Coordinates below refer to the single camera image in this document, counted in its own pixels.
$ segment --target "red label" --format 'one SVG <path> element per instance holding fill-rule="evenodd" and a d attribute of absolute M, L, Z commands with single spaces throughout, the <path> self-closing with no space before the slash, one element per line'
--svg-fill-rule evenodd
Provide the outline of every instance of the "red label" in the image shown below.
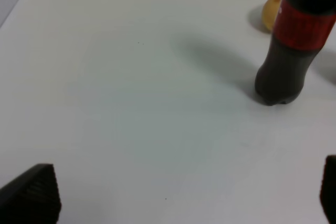
<path fill-rule="evenodd" d="M 302 13 L 286 0 L 281 1 L 273 34 L 283 44 L 298 50 L 321 49 L 336 21 L 336 15 Z"/>

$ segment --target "cola bottle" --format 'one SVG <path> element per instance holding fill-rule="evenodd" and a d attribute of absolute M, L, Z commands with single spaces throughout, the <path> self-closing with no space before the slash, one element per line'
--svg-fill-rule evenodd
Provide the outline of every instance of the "cola bottle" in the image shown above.
<path fill-rule="evenodd" d="M 298 97 L 335 21 L 336 0 L 281 0 L 269 51 L 255 81 L 267 105 Z"/>

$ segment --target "white table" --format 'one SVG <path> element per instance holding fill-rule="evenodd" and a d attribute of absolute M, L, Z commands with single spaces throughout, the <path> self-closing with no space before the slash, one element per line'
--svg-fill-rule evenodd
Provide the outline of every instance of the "white table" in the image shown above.
<path fill-rule="evenodd" d="M 327 223 L 335 30 L 289 105 L 255 101 L 266 0 L 20 0 L 0 29 L 0 183 L 53 163 L 60 224 Z"/>

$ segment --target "dark soda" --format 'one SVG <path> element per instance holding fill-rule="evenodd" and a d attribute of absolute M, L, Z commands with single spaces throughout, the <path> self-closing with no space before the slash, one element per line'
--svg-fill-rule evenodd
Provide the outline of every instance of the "dark soda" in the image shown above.
<path fill-rule="evenodd" d="M 266 104 L 287 104 L 300 94 L 307 70 L 336 21 L 336 0 L 282 0 L 256 92 Z"/>

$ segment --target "table surface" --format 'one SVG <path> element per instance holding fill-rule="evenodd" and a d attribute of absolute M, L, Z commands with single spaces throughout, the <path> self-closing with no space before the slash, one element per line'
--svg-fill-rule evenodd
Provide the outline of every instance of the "table surface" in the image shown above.
<path fill-rule="evenodd" d="M 53 163 L 60 224 L 327 223 L 335 30 L 300 97 L 253 92 L 266 0 L 20 0 L 0 29 L 0 183 Z"/>

